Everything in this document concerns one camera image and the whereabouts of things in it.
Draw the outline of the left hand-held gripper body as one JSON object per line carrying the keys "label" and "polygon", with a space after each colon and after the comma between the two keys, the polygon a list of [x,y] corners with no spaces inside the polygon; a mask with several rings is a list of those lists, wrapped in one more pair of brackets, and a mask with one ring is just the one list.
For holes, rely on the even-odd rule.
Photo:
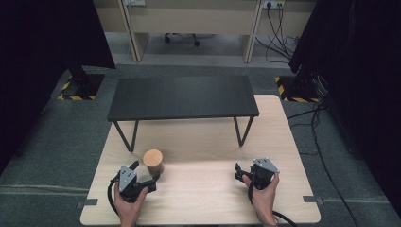
{"label": "left hand-held gripper body", "polygon": [[147,194],[148,187],[144,183],[137,182],[137,174],[134,170],[122,166],[119,172],[119,195],[127,202],[140,201]]}

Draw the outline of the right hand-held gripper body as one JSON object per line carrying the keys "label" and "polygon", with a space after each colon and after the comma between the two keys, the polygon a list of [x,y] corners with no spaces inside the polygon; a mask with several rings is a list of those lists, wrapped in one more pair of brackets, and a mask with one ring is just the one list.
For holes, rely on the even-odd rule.
{"label": "right hand-held gripper body", "polygon": [[279,172],[280,170],[269,158],[253,159],[253,166],[251,167],[253,186],[258,190],[266,188],[273,175]]}

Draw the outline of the person's right hand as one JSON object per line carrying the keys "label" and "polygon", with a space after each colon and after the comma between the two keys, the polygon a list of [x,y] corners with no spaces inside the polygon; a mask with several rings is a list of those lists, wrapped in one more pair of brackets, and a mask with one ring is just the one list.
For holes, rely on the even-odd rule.
{"label": "person's right hand", "polygon": [[251,185],[252,181],[248,176],[243,175],[242,180],[252,192],[252,205],[256,211],[257,217],[260,222],[276,223],[273,216],[273,205],[276,196],[276,188],[280,182],[279,174],[276,173],[272,178],[270,184],[263,190],[258,190]]}

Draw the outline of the person's left hand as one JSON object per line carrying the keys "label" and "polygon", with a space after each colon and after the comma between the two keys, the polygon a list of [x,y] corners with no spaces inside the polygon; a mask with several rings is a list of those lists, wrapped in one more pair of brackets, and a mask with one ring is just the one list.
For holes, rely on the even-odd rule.
{"label": "person's left hand", "polygon": [[119,183],[114,186],[114,206],[116,207],[118,216],[121,221],[133,220],[136,221],[139,218],[140,209],[145,201],[148,193],[148,188],[145,187],[139,194],[137,200],[134,203],[127,202],[123,199],[119,192]]}

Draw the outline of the black metal riser shelf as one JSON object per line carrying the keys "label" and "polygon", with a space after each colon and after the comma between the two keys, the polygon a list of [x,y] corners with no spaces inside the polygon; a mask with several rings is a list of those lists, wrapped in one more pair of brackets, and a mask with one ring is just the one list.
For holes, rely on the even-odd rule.
{"label": "black metal riser shelf", "polygon": [[[235,120],[235,133],[242,147],[259,110],[247,76],[183,76],[120,79],[107,120],[114,124],[127,151],[134,151],[136,137],[128,139],[120,124],[141,121],[194,118]],[[239,117],[249,119],[245,131]]]}

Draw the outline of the stand base with hazard tape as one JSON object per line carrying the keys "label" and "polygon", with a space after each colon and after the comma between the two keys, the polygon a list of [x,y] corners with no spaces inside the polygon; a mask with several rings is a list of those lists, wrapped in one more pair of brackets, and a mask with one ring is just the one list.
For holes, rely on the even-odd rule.
{"label": "stand base with hazard tape", "polygon": [[275,78],[279,95],[284,101],[318,102],[319,96],[310,82],[298,83],[295,77],[278,76]]}
{"label": "stand base with hazard tape", "polygon": [[94,100],[98,89],[104,79],[102,74],[89,74],[89,84],[87,86],[78,85],[74,78],[70,76],[63,84],[58,100]]}

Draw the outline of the office chair wheeled base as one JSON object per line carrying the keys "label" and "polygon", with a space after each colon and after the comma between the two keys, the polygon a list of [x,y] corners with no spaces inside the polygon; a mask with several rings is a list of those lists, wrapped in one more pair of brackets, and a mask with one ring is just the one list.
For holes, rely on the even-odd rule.
{"label": "office chair wheeled base", "polygon": [[189,39],[190,37],[193,39],[193,44],[194,46],[200,46],[200,41],[197,38],[197,35],[194,33],[191,34],[182,34],[182,33],[165,33],[164,34],[164,41],[166,44],[169,44],[171,42],[170,37],[177,38],[179,40],[184,40],[184,39]]}

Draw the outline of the black curtain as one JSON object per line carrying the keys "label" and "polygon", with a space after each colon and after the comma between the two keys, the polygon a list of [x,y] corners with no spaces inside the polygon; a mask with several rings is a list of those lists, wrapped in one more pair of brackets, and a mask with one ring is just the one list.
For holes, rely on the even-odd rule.
{"label": "black curtain", "polygon": [[317,0],[289,63],[321,76],[353,148],[401,218],[401,0]]}
{"label": "black curtain", "polygon": [[0,175],[65,71],[113,68],[94,0],[0,0]]}

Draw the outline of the beige office desk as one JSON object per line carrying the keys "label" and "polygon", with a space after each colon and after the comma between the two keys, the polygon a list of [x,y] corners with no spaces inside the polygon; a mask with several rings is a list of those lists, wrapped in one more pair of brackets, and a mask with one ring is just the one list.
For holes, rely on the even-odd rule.
{"label": "beige office desk", "polygon": [[288,36],[300,36],[317,0],[286,0],[282,9],[264,9],[262,0],[146,0],[145,7],[124,0],[93,0],[103,30],[128,35],[131,55],[143,59],[152,33],[236,35],[249,63],[255,38],[272,35],[272,22]]}

